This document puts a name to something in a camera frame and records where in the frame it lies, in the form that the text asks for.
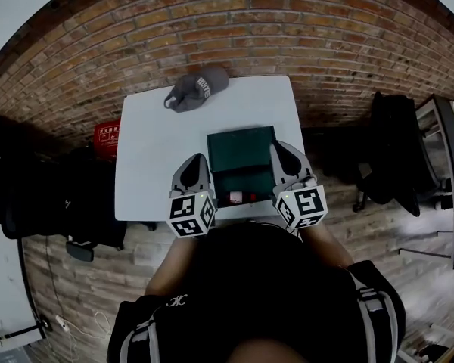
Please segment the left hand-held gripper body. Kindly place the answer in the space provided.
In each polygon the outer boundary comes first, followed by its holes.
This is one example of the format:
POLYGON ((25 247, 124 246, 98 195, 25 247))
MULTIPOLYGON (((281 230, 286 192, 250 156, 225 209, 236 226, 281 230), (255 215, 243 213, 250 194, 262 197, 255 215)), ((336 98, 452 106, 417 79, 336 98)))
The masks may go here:
POLYGON ((215 218, 213 191, 171 190, 166 223, 178 238, 197 237, 209 232, 215 218))

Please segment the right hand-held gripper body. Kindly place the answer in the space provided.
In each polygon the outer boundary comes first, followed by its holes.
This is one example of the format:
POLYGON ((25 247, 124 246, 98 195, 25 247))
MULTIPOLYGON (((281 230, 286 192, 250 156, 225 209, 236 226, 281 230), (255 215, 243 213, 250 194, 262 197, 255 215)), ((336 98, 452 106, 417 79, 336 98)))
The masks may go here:
POLYGON ((287 227, 294 230, 317 225, 328 213, 324 187, 317 184, 314 175, 277 186, 274 207, 287 227))

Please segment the dark green box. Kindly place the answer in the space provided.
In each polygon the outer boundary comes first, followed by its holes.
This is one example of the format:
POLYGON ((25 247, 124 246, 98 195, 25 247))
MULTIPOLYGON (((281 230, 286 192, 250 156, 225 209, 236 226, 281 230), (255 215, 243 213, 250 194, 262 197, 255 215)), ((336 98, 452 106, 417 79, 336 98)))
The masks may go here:
POLYGON ((274 140, 273 126, 207 136, 210 171, 218 207, 241 205, 232 205, 227 201, 230 191, 255 193, 256 202, 271 199, 275 181, 269 147, 274 140))

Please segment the small red object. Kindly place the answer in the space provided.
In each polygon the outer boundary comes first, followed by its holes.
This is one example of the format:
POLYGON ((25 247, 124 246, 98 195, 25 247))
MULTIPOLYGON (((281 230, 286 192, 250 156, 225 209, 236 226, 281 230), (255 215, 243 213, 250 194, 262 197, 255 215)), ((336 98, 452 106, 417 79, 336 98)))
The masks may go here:
POLYGON ((246 191, 230 191, 227 195, 227 201, 232 205, 255 203, 257 196, 255 193, 246 191))

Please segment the person's left forearm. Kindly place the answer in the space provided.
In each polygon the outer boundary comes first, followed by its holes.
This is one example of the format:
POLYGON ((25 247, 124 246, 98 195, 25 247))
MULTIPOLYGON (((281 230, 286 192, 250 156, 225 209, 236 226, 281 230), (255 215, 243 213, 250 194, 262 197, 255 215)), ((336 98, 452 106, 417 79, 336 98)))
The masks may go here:
POLYGON ((198 240, 176 238, 164 260, 148 282, 146 296, 171 296, 183 282, 196 253, 198 240))

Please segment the person's right forearm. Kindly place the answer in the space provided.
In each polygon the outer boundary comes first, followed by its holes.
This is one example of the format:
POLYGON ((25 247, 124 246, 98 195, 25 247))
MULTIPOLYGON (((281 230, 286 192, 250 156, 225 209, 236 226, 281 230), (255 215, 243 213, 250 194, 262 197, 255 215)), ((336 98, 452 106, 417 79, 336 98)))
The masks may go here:
POLYGON ((301 228, 303 244, 324 264, 346 268, 354 264, 353 257, 323 223, 301 228))

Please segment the red plastic crate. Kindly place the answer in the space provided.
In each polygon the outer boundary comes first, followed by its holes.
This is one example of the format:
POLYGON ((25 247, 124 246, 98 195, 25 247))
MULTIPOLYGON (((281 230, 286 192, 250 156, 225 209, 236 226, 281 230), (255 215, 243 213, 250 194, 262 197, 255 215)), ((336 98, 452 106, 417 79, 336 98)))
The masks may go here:
POLYGON ((94 131, 93 148, 102 160, 115 161, 120 132, 120 119, 97 124, 94 131))

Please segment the grey baseball cap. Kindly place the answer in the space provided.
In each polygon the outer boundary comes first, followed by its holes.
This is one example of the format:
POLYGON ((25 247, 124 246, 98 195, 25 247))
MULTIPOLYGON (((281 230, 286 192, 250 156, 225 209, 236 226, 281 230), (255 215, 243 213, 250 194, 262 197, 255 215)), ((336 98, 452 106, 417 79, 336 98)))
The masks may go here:
POLYGON ((223 67, 205 67, 180 77, 163 105, 176 113, 196 110, 228 86, 229 75, 223 67))

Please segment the black office chair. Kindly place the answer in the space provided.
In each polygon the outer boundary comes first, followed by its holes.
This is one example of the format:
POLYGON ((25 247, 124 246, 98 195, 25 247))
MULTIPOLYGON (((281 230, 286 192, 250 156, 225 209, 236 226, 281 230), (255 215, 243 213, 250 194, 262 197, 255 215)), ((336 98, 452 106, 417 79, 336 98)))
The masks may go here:
POLYGON ((404 95, 376 92, 365 145, 357 164, 355 213, 367 200, 395 200, 411 215, 420 216, 420 202, 436 194, 441 181, 430 162, 415 113, 415 102, 404 95))
POLYGON ((60 235, 75 259, 98 245, 123 250, 126 223, 114 212, 115 165, 91 146, 56 160, 39 156, 38 132, 0 116, 0 226, 12 240, 60 235))

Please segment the person's black striped shirt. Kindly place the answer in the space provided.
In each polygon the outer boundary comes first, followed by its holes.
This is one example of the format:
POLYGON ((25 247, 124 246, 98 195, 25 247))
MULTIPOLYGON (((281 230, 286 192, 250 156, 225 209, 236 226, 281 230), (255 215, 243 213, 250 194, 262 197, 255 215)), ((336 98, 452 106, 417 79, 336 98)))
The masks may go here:
POLYGON ((373 262, 330 267, 269 223, 193 238, 175 293, 120 304, 107 363, 394 363, 406 310, 373 262))

